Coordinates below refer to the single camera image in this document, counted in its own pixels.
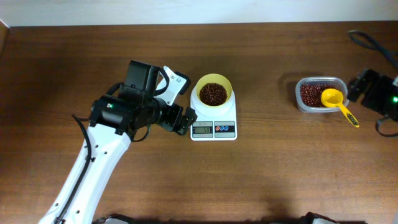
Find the yellow plastic scoop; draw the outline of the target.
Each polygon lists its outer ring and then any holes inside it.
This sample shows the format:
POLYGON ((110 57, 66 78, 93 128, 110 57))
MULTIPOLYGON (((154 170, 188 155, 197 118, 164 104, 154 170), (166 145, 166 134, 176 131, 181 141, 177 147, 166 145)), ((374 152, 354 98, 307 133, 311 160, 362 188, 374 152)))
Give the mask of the yellow plastic scoop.
POLYGON ((359 122, 351 111, 343 104, 344 96, 343 93, 337 89, 329 88, 322 92, 321 102, 328 108, 337 107, 343 113, 345 118, 356 128, 359 127, 359 122))

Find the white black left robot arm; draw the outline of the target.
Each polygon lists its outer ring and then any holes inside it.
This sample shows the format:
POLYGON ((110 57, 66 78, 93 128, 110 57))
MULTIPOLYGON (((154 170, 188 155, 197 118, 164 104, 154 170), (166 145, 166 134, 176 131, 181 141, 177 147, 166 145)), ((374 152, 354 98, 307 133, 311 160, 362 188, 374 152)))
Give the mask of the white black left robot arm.
POLYGON ((195 110, 174 102, 190 84, 186 75, 169 67, 130 61, 125 81, 94 101, 89 125, 74 118, 84 142, 58 197, 40 222, 91 223, 116 164, 137 142, 139 129, 157 124, 183 136, 196 121, 195 110))

